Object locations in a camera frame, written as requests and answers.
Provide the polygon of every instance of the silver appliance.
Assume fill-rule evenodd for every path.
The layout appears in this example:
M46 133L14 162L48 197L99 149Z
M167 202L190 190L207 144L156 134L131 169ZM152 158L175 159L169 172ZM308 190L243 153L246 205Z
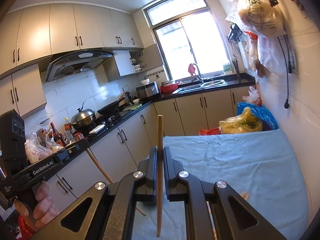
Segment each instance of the silver appliance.
M114 53L99 49L77 50L53 55L45 73L44 83L96 68Z
M159 94L159 88L156 82L151 82L147 85L137 87L136 90L140 99L155 97Z

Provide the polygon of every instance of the wooden handle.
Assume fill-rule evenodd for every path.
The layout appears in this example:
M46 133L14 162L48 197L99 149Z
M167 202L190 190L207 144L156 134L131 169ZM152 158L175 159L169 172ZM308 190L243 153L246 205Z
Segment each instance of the wooden handle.
M101 167L100 163L98 162L98 160L96 159L96 157L93 155L93 152L90 150L90 148L86 149L87 154L90 156L91 160L94 162L94 164L97 166L97 168L101 171L101 173L103 174L103 176L106 177L106 179L111 183L114 183L113 180L110 178L110 176L103 170L103 168ZM140 212L143 216L146 216L146 214L138 207L136 207L136 210L138 212Z
M162 201L163 201L163 116L158 115L157 127L157 179L156 179L156 196L157 196L157 237L161 234L162 224Z

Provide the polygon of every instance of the faucet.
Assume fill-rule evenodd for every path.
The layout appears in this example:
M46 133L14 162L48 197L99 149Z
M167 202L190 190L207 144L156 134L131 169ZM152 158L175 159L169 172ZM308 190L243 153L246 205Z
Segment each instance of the faucet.
M198 70L198 74L196 75L197 78L200 80L200 82L203 84L204 83L204 80L203 80L203 77L202 77L202 74L200 73L200 70L199 70L199 67L196 63L192 63L193 65L196 65L196 68Z

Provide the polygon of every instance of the range hood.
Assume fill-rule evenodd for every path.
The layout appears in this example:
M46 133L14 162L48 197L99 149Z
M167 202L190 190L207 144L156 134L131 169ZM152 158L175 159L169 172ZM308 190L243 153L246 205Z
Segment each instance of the range hood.
M54 60L45 73L44 83L92 70L113 55L114 53L100 49L84 49L54 55Z

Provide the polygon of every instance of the kitchen cabinet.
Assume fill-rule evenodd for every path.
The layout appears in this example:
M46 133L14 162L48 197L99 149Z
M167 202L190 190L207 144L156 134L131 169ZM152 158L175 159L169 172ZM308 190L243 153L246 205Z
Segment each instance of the kitchen cabinet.
M162 57L157 44L153 44L142 50L143 70L153 69L163 65Z
M87 152L77 156L67 166L58 171L57 175L66 188L76 197L80 197L96 182L102 181L109 184Z
M139 114L135 114L118 126L120 134L127 145L136 165L149 157L151 143L141 122Z
M114 38L116 42L125 48L143 48L133 16L117 10L110 10L110 14L115 28Z
M201 94L176 98L183 129L186 136L199 135L208 129L205 104Z
M14 109L18 111L18 106L14 98L12 76L9 75L0 80L0 115Z
M115 29L111 20L110 11L106 8L96 7L96 16L101 32L104 47L121 47L120 42L115 38Z
M7 14L0 24L0 74L17 66L17 39L22 10Z
M175 99L154 103L157 114L163 115L163 131L165 136L184 136L179 109Z
M50 9L52 54L80 49L72 4L52 4Z
M52 197L54 205L59 212L65 210L77 199L57 175L51 177L47 182L50 186L49 195Z
M232 117L230 89L202 93L209 129L219 127L219 121Z
M142 123L144 128L147 131L148 137L150 139L151 145L157 145L157 129L158 126L157 122L157 112L155 109L154 104L147 106L146 108L139 111Z
M113 129L105 137L90 147L94 156L114 182L137 170L118 128Z
M243 102L242 97L249 95L249 86L247 87L238 87L238 88L231 88L231 98L232 98L232 107L233 107L233 115L237 115L237 106L239 102Z
M20 116L45 108L47 101L37 64L13 73L12 84Z
M103 67L109 82L119 79L122 76L135 73L128 50L114 50L113 52L117 55L107 59L103 63Z
M51 55L49 19L50 5L23 10L17 42L17 65Z
M102 48L103 40L94 6L74 5L76 29L81 49Z

